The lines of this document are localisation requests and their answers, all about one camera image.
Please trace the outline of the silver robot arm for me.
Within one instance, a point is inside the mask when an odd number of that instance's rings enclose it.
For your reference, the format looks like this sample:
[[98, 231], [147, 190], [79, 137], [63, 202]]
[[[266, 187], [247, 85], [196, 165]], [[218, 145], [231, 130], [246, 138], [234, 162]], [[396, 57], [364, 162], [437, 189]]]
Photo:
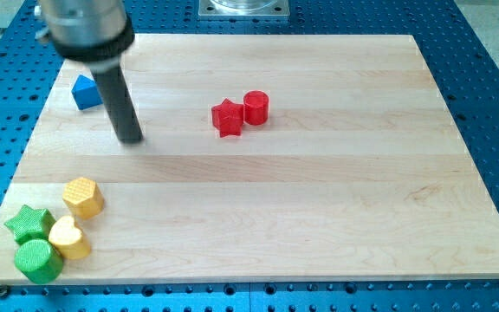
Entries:
[[46, 24], [36, 39], [52, 42], [59, 55], [90, 70], [118, 141], [141, 142], [143, 133], [120, 66], [135, 38], [123, 1], [38, 0], [35, 15]]

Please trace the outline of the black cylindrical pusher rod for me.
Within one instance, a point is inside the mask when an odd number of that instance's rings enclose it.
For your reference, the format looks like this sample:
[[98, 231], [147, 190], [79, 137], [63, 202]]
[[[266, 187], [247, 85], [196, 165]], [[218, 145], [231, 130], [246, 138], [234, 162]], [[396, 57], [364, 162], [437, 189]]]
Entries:
[[118, 141], [141, 142], [143, 133], [120, 65], [90, 71]]

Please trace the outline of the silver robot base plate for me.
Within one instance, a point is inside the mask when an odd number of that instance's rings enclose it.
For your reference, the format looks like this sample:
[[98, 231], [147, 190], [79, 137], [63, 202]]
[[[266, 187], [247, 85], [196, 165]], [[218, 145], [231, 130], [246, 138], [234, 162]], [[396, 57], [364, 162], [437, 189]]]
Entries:
[[288, 17], [289, 0], [199, 0], [198, 15], [219, 17]]

